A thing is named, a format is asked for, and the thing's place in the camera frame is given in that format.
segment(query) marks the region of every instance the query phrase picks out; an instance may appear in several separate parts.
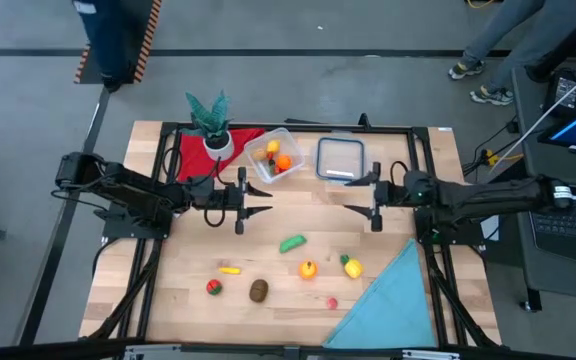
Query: plastic container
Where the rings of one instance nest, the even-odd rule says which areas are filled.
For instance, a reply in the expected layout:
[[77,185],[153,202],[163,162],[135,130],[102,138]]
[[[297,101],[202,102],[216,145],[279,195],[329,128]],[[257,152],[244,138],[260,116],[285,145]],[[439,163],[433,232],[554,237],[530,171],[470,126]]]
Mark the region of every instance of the plastic container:
[[317,143],[315,173],[325,180],[348,182],[366,172],[364,143],[343,137],[322,137]]
[[[290,169],[277,174],[272,175],[268,170],[268,162],[267,161],[257,161],[252,158],[252,154],[257,150],[266,150],[266,146],[268,142],[272,140],[279,140],[279,152],[275,155],[275,157],[279,155],[289,155],[292,160],[292,166]],[[267,132],[264,135],[249,141],[244,146],[244,153],[248,156],[248,160],[255,168],[257,175],[261,181],[265,182],[266,184],[272,184],[275,181],[288,176],[290,173],[293,173],[306,163],[306,159],[304,158],[304,154],[301,152],[301,149],[297,145],[295,139],[290,135],[290,132],[286,130],[286,128],[277,128],[271,132]]]

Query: person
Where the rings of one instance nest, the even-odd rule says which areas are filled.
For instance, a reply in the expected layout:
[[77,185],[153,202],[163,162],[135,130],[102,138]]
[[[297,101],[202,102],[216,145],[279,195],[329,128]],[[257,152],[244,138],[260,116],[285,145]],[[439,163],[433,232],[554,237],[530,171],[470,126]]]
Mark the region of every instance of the person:
[[113,93],[122,84],[131,83],[135,70],[126,55],[126,21],[120,0],[75,0],[72,3],[83,21],[104,87]]
[[477,38],[466,47],[463,56],[449,71],[453,80],[481,74],[483,58],[510,30],[537,14],[533,28],[499,64],[492,76],[470,92],[477,103],[508,105],[513,93],[506,90],[513,68],[536,64],[576,28],[575,0],[504,0],[497,13]]

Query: wooden tabletop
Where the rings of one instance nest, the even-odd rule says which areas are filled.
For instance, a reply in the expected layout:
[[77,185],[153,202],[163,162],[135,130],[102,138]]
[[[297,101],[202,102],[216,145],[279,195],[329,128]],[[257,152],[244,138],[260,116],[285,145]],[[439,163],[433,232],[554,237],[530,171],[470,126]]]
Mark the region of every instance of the wooden tabletop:
[[[124,165],[150,176],[161,122],[137,121]],[[221,173],[235,180],[237,167],[246,166],[253,186],[273,194],[272,198],[247,196],[246,206],[271,205],[270,211],[245,221],[244,235],[235,235],[234,213],[227,214],[216,229],[204,223],[203,214],[191,209],[176,219],[164,242],[150,312],[147,338],[153,341],[238,344],[320,345],[352,308],[364,290],[395,258],[406,241],[415,237],[412,210],[383,208],[383,232],[370,232],[369,222],[342,204],[370,205],[369,188],[346,188],[316,178],[313,153],[322,133],[292,133],[306,155],[306,166],[276,184],[262,183],[245,155]],[[401,135],[353,134],[364,141],[369,161],[389,164],[400,160],[409,165],[406,139]],[[454,135],[449,128],[431,128],[431,147],[437,176],[463,182]],[[417,146],[423,167],[423,150]],[[395,171],[395,181],[403,173]],[[219,212],[209,212],[212,221]],[[279,243],[296,234],[307,244],[285,254]],[[96,330],[126,291],[136,241],[120,240],[99,258],[80,334]],[[452,246],[452,257],[460,298],[486,334],[499,342],[499,332],[479,257],[467,247]],[[428,311],[432,319],[423,250],[422,261]],[[364,266],[359,279],[345,275],[341,254],[356,257]],[[318,264],[315,279],[302,280],[297,273],[304,260]],[[241,275],[219,273],[222,264],[240,267]],[[223,291],[209,295],[206,284],[219,279]],[[248,291],[255,279],[269,284],[266,300],[254,303]],[[328,310],[326,299],[339,300],[337,310]],[[129,334],[135,334],[141,298],[135,302]],[[455,342],[450,307],[444,299],[449,339]]]

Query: gray floor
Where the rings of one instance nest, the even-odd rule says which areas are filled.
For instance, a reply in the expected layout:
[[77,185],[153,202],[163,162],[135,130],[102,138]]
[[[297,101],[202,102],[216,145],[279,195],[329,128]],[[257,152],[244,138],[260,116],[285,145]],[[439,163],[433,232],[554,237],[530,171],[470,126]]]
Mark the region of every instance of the gray floor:
[[[460,49],[494,11],[458,0],[167,0],[155,48]],[[500,43],[508,49],[524,25]],[[0,0],[0,48],[81,48],[68,1]],[[48,195],[59,156],[81,148],[100,87],[74,85],[78,58],[0,58],[0,346],[16,341],[30,289],[60,202]],[[211,98],[224,89],[235,121],[287,117],[355,123],[451,126],[462,162],[513,116],[513,108],[470,102],[476,79],[451,82],[454,59],[151,58],[138,86],[113,95],[95,151],[121,160],[135,120],[182,120],[184,92]],[[490,61],[494,67],[496,61]],[[492,143],[498,147],[510,137]],[[73,340],[85,308],[102,223],[88,208],[75,216],[39,342]],[[576,298],[545,294],[545,311],[526,314],[520,269],[491,265],[490,288],[504,343],[576,356]]]

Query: toy fruit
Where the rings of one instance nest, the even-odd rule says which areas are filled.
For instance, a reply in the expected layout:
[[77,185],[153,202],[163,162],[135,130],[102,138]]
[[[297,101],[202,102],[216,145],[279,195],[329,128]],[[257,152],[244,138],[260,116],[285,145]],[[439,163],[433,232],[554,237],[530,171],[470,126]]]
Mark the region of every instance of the toy fruit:
[[293,236],[290,239],[281,242],[281,244],[279,245],[279,253],[283,254],[305,243],[306,238],[303,237],[303,235]]
[[266,145],[266,151],[273,154],[279,152],[279,140],[269,141]]
[[279,167],[279,170],[284,172],[292,166],[292,159],[288,155],[280,155],[277,158],[277,166]]
[[252,153],[252,158],[255,161],[263,161],[266,159],[266,151],[264,149],[257,149]]
[[317,264],[308,260],[299,265],[299,276],[303,279],[312,279],[317,275]]
[[328,300],[326,301],[326,304],[328,305],[328,309],[330,310],[335,310],[337,308],[337,305],[339,305],[337,299],[335,299],[334,297],[329,297]]
[[208,294],[210,295],[219,294],[221,289],[223,289],[223,287],[221,286],[219,280],[212,279],[208,281],[208,285],[206,285],[206,291],[208,291]]
[[229,267],[220,267],[219,271],[222,274],[230,274],[230,275],[239,275],[241,274],[240,268],[229,268]]
[[266,295],[268,295],[268,283],[266,280],[257,279],[253,281],[248,295],[250,296],[250,300],[254,302],[264,301]]
[[344,265],[344,270],[346,274],[353,279],[356,279],[364,271],[363,266],[359,263],[357,259],[351,259],[348,255],[341,255],[341,263]]

